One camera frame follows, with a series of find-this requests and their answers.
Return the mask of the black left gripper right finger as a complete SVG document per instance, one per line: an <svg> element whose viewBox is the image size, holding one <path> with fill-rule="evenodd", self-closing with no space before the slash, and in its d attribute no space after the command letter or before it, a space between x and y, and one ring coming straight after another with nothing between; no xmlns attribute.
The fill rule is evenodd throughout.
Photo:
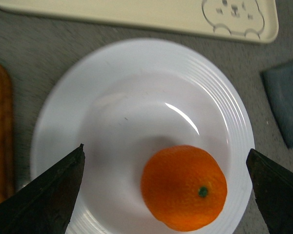
<svg viewBox="0 0 293 234"><path fill-rule="evenodd" d="M250 149L246 165L269 233L293 234L293 172L255 149Z"/></svg>

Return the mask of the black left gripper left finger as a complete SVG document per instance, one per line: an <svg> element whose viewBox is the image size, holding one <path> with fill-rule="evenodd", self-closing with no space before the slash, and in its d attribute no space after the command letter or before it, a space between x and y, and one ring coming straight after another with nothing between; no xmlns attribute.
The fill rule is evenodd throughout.
<svg viewBox="0 0 293 234"><path fill-rule="evenodd" d="M63 234L84 174L81 144L0 204L0 234Z"/></svg>

